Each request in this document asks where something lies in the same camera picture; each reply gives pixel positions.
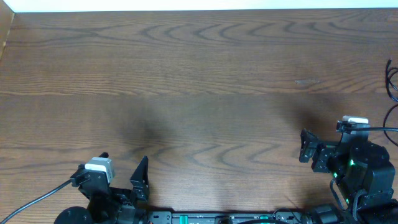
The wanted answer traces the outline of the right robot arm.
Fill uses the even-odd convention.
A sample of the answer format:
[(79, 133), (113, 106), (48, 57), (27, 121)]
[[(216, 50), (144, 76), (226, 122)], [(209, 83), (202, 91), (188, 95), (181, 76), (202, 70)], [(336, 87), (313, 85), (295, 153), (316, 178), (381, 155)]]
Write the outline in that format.
[(385, 147), (372, 143), (367, 131), (343, 133), (340, 141), (322, 141), (302, 130), (299, 161), (312, 161), (314, 172), (330, 173), (336, 205), (306, 211), (304, 224), (397, 224), (397, 200), (392, 184), (396, 174)]

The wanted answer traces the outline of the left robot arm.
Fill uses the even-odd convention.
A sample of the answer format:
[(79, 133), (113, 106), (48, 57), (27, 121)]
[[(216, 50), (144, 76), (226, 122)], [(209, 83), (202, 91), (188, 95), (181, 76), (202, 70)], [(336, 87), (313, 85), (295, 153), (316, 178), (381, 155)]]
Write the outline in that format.
[(78, 166), (70, 177), (76, 187), (88, 200), (87, 207), (70, 207), (55, 219), (56, 224), (101, 223), (101, 224), (145, 224), (150, 223), (148, 212), (139, 208), (138, 201), (149, 199), (149, 159), (144, 156), (130, 178), (131, 189), (111, 187), (115, 177), (112, 160), (107, 152), (93, 157), (86, 164)]

